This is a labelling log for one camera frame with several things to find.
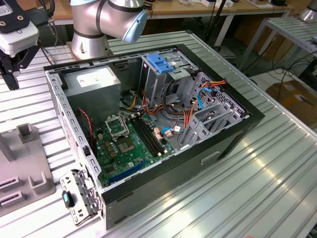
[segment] slotted aluminum surface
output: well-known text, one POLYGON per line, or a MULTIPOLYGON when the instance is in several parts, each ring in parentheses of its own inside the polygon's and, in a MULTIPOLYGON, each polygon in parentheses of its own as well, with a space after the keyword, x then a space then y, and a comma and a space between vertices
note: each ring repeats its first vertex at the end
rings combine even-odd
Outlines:
MULTIPOLYGON (((76 167, 55 115, 38 53, 10 92, 0 81, 0 131, 29 122, 41 133, 56 193, 0 218, 1 237, 304 237, 317 222, 317 136, 244 75, 186 32, 110 41, 127 53, 185 44, 265 114, 263 121, 219 163, 106 231, 99 217, 73 225, 58 179, 76 167)), ((53 58, 73 60, 66 47, 53 58)))
POLYGON ((305 23, 296 17, 277 17, 268 19, 266 24, 309 53, 317 51, 317 43, 312 41, 317 35, 317 23, 305 23))

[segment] white sticker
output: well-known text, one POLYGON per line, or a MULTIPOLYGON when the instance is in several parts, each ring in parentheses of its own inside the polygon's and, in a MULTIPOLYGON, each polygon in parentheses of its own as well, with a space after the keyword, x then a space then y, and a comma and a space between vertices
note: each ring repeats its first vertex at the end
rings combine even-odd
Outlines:
POLYGON ((175 130, 176 132, 179 132, 179 131, 180 131, 180 126, 175 126, 175 127, 174 127, 174 130, 175 130))
POLYGON ((12 10, 8 5, 0 6, 0 16, 8 15, 10 13, 12 13, 12 10))
POLYGON ((294 95, 296 98, 297 98, 297 100, 298 101, 302 101, 303 99, 302 98, 305 98, 303 95, 301 95, 301 94, 296 94, 296 95, 294 95))
POLYGON ((102 68, 93 73, 78 75, 77 81, 82 88, 99 83, 102 83, 103 86, 106 87, 113 85, 116 81, 116 78, 110 73, 109 69, 102 68))
POLYGON ((290 84, 285 84, 284 87, 287 88, 289 91, 296 90, 296 88, 294 88, 293 85, 290 84))

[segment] blue pcie slot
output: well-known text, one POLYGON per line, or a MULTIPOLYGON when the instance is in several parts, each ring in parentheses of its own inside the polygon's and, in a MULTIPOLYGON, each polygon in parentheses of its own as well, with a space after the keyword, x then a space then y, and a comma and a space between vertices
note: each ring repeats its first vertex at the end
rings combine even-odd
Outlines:
POLYGON ((124 172, 122 172, 122 173, 120 173, 120 174, 118 174, 118 175, 116 175, 116 176, 114 176, 112 178, 109 178, 109 180, 108 180, 109 183, 118 181, 118 180, 120 180, 120 179, 122 179, 124 177, 127 177, 128 175, 133 174, 134 172, 140 170, 145 162, 146 162, 146 160, 141 162, 141 163, 139 163, 138 165, 128 169, 127 171, 124 171, 124 172))

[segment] green circuit board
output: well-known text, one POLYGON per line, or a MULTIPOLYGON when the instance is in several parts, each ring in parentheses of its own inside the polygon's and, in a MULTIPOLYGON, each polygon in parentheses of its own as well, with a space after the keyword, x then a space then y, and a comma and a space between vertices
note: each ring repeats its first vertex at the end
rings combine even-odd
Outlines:
MULTIPOLYGON (((142 115, 141 119, 148 126, 155 127, 148 115, 142 115)), ((166 150, 166 153, 154 157, 136 132, 132 123, 127 119, 125 119, 125 122, 130 132, 129 136, 118 138, 117 141, 112 140, 111 133, 106 124, 94 130, 97 138, 97 160, 102 169, 102 172, 99 174, 99 180, 103 186, 111 185, 114 182, 113 179, 118 178, 118 176, 123 179, 174 153, 173 148, 168 142, 164 144, 159 142, 163 149, 166 150)), ((116 123, 110 126, 113 133, 122 130, 122 125, 120 124, 116 123)))

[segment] blue drive bracket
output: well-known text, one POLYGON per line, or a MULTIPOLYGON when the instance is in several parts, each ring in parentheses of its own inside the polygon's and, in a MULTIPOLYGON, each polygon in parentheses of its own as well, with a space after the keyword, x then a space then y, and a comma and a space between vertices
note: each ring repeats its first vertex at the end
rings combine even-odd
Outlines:
POLYGON ((159 71, 159 73, 167 73, 173 71, 175 68, 170 66, 167 61, 159 54, 147 55, 149 62, 159 71))

